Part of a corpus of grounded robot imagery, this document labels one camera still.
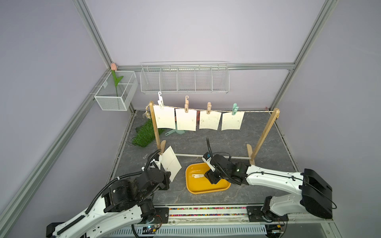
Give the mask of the green clothespin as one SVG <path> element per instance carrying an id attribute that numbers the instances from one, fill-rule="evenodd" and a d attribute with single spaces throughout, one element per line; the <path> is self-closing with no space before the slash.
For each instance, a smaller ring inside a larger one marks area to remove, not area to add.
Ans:
<path id="1" fill-rule="evenodd" d="M 238 107 L 237 103 L 234 103 L 233 108 L 232 108 L 232 115 L 233 116 L 236 115 L 238 110 L 239 110 L 239 107 Z"/>

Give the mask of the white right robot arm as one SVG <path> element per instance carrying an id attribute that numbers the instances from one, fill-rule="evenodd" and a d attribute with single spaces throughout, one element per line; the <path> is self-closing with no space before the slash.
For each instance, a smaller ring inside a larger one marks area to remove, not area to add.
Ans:
<path id="1" fill-rule="evenodd" d="M 308 212 L 316 217 L 332 219 L 337 208 L 332 201 L 332 187 L 314 170 L 281 172 L 233 163 L 219 154 L 207 152 L 202 157 L 209 166 L 204 176 L 216 184 L 225 179 L 236 185 L 260 185 L 281 190 L 284 196 L 267 196 L 257 217 L 271 223 L 291 213 Z"/>

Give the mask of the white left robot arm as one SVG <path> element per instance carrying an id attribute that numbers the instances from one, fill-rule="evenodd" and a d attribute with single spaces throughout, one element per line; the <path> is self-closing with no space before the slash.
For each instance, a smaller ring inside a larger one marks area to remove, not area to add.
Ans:
<path id="1" fill-rule="evenodd" d="M 148 223 L 157 216 L 152 196 L 168 190 L 171 172 L 158 168 L 125 174 L 111 180 L 89 206 L 72 219 L 51 223 L 48 238 L 103 236 L 125 225 Z"/>

